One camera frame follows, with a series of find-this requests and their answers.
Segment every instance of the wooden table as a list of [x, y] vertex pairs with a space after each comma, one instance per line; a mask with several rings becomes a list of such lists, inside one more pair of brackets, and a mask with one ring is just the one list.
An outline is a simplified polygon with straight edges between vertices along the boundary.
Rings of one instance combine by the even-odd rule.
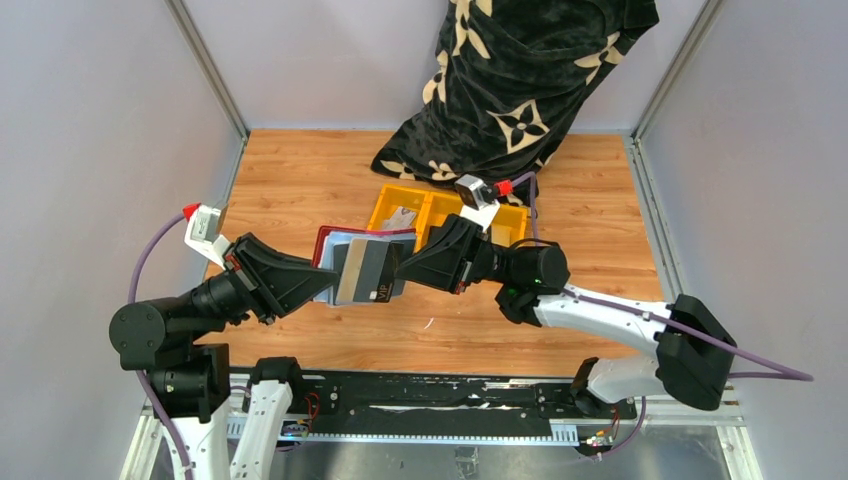
[[[320, 225], [366, 226], [382, 184], [431, 188], [368, 169], [389, 136], [254, 131], [223, 233], [234, 240], [250, 231], [280, 251], [311, 258]], [[662, 299], [620, 137], [569, 136], [539, 183], [540, 236], [562, 245], [572, 283]], [[251, 320], [204, 341], [228, 342], [234, 365], [295, 356], [311, 368], [515, 375], [571, 376], [587, 357], [632, 353], [578, 331], [514, 325], [498, 312], [497, 289], [474, 285], [456, 296], [409, 284], [389, 304], [310, 303], [271, 327]]]

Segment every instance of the wooden tabletop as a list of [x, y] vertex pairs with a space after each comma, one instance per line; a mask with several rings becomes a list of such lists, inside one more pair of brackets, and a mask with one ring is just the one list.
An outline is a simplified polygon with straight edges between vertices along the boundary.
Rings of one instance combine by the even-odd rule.
[[[234, 240], [253, 232], [277, 250], [311, 258], [319, 226], [364, 228], [384, 183], [431, 188], [369, 170], [389, 136], [252, 132], [222, 233]], [[572, 283], [662, 299], [620, 137], [569, 136], [539, 183], [540, 236], [563, 247]], [[234, 365], [295, 356], [308, 368], [515, 375], [571, 376], [587, 357], [633, 353], [574, 330], [514, 325], [498, 311], [497, 289], [484, 283], [456, 296], [408, 284], [389, 304], [309, 303], [271, 327], [251, 320], [204, 342], [228, 342]]]

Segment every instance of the black blanket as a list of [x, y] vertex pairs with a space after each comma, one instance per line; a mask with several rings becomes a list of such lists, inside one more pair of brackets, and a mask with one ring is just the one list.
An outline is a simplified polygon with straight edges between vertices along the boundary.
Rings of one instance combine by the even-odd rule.
[[[450, 0], [424, 108], [371, 169], [451, 187], [539, 171], [580, 106], [658, 22], [653, 0]], [[516, 190], [513, 204], [526, 203]]]

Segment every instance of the yellow plastic container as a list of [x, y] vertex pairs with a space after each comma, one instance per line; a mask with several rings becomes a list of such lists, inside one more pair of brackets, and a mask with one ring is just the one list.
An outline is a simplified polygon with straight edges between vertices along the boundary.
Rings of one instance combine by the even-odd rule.
[[[462, 210], [462, 200], [459, 195], [447, 192], [432, 192], [417, 188], [383, 185], [377, 206], [368, 222], [369, 230], [379, 230], [384, 220], [388, 220], [398, 207], [405, 207], [416, 212], [415, 250], [418, 251], [427, 244], [430, 229], [439, 227], [451, 213], [459, 214]], [[529, 210], [524, 207], [501, 205], [498, 214], [492, 222], [490, 230], [492, 242], [508, 247], [524, 238], [527, 229]]]

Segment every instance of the wall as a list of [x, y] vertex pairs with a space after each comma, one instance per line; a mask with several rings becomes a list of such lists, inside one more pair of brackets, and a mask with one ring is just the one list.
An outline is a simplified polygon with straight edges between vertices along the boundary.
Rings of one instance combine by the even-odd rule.
[[727, 0], [644, 139], [687, 290], [741, 346], [816, 376], [737, 382], [769, 480], [848, 469], [846, 15]]
[[[703, 0], [661, 22], [584, 106], [575, 131], [632, 130]], [[422, 106], [448, 0], [187, 0], [251, 128], [396, 128]]]
[[[4, 2], [3, 478], [117, 478], [143, 394], [108, 340], [138, 253], [221, 198], [240, 142], [162, 1]], [[141, 295], [204, 262], [169, 235]]]

